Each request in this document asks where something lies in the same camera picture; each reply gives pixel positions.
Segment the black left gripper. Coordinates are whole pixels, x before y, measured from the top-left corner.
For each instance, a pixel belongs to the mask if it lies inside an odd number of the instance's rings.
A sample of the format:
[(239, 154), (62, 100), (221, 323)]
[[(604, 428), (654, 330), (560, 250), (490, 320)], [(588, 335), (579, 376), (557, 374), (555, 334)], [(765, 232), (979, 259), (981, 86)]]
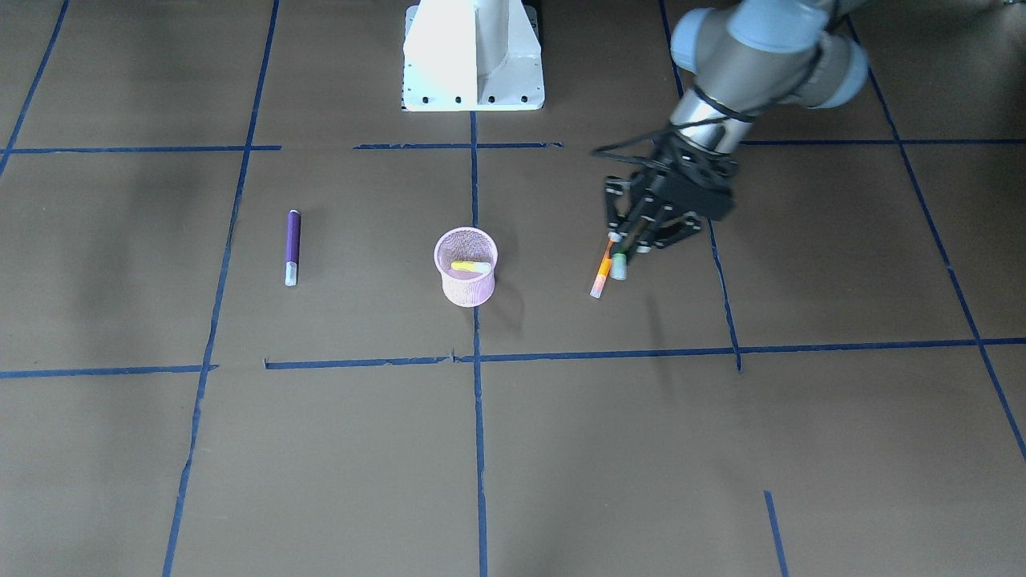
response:
[[(605, 176), (604, 210), (610, 241), (637, 237), (637, 252), (669, 248), (700, 233), (702, 220), (723, 220), (734, 208), (733, 178), (739, 164), (731, 155), (716, 155), (694, 147), (681, 136), (660, 136), (652, 157), (637, 176)], [(644, 226), (634, 215), (641, 198)]]

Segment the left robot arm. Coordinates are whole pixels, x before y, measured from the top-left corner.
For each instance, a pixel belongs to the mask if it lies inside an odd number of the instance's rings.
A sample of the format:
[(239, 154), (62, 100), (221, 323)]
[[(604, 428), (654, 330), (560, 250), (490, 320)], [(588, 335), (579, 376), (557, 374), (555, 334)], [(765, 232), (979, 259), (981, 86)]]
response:
[(722, 10), (690, 10), (674, 26), (670, 52), (692, 83), (666, 127), (642, 134), (645, 157), (594, 156), (634, 165), (607, 178), (605, 211), (611, 255), (662, 249), (721, 220), (734, 207), (733, 151), (777, 105), (831, 109), (850, 102), (868, 76), (865, 51), (835, 27), (858, 1), (741, 1)]

